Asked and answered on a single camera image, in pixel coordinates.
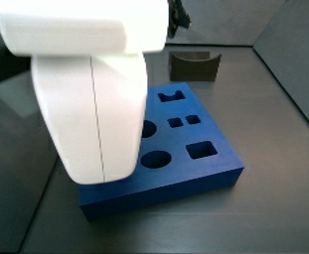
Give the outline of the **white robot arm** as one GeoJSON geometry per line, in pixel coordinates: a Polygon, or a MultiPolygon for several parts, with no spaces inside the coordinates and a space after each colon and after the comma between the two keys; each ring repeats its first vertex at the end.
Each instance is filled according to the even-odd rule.
{"type": "Polygon", "coordinates": [[[0,34],[31,60],[47,127],[80,185],[128,177],[147,96],[144,54],[162,50],[167,0],[0,0],[0,34]]]}

